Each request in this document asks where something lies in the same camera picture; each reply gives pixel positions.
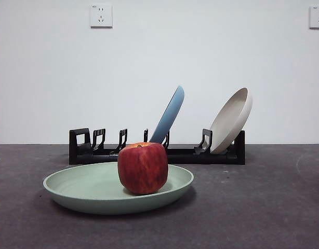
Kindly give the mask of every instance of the blue plate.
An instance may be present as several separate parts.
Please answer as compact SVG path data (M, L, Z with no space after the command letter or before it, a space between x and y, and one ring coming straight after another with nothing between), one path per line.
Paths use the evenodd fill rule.
M172 124L179 113L182 102L184 101L184 90L178 86L175 94L172 96L168 106L166 107L153 136L149 140L152 143L162 143L166 134L168 134Z

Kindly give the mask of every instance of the plate rim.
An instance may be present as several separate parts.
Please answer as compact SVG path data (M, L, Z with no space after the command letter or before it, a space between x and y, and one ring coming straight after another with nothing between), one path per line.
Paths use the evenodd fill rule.
M75 167L70 167L70 168L67 168L67 169L59 170L59 171L57 171L55 173L50 174L46 178L44 178L43 186L49 193L53 193L54 195L57 195L57 196L60 196L60 197L63 197L63 198L71 198L71 199L77 199L77 200L83 200L83 201L118 201L118 200L126 201L126 200L135 200L135 199L141 199L141 198L150 198L150 197L155 197L155 196L160 196L160 195L165 195L165 194L168 194L168 193L171 193L171 192L175 192L175 191L178 191L180 189L183 189L186 186L189 186L194 180L194 175L193 175L193 173L191 171L189 171L189 170L187 170L185 168L173 165L173 164L168 164L169 167L174 167L174 168L178 168L180 170L186 171L187 173L190 174L191 179L187 183L179 186L178 188L167 190L167 191L164 191L164 192L151 193L151 194L148 194L148 195L137 195L137 196L131 196L131 197L127 197L127 198L109 198L109 199L104 199L104 198L80 198L80 197L75 197L75 196L62 195L60 192L57 192L57 191L53 190L52 188L50 188L47 185L47 181L51 177L53 177L54 175L59 174L59 173L61 173L63 171L67 171L67 170L71 170L71 169L75 169L75 168L79 168L79 167L98 165L98 164L117 164L117 162L100 162L100 163L84 164L84 165L79 165L79 166L75 166Z

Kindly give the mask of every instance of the black dish rack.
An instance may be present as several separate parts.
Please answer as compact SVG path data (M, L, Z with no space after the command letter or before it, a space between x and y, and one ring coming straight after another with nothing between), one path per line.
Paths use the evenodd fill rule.
M84 135L84 143L77 144L77 136ZM102 136L101 142L97 145L97 137ZM208 144L203 148L205 136L208 137ZM118 145L104 145L105 129L94 130L93 144L90 143L88 128L70 130L69 143L69 164L91 164L99 162L114 162L118 159L121 151L127 142L127 129L120 130ZM240 131L231 144L223 153L213 155L210 153L212 144L212 131L203 129L202 140L198 146L183 148L187 145L175 144L169 148L170 132L165 137L163 146L167 152L168 163L176 164L245 164L245 131ZM143 141L148 141L148 129L143 133Z

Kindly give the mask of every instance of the white wall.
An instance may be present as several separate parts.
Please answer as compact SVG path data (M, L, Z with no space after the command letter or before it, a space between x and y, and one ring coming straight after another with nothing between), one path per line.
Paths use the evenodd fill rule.
M90 29L102 2L0 0L0 144L68 143L84 127L138 142L177 85L172 143L199 142L241 87L247 143L319 143L319 0L116 0L113 29Z

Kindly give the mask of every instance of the gray floor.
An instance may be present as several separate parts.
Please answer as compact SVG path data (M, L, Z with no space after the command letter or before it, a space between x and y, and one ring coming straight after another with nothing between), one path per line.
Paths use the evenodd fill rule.
M140 214L82 214L43 178L68 145L0 145L1 248L319 248L319 145L247 145L246 165L181 164L178 201Z

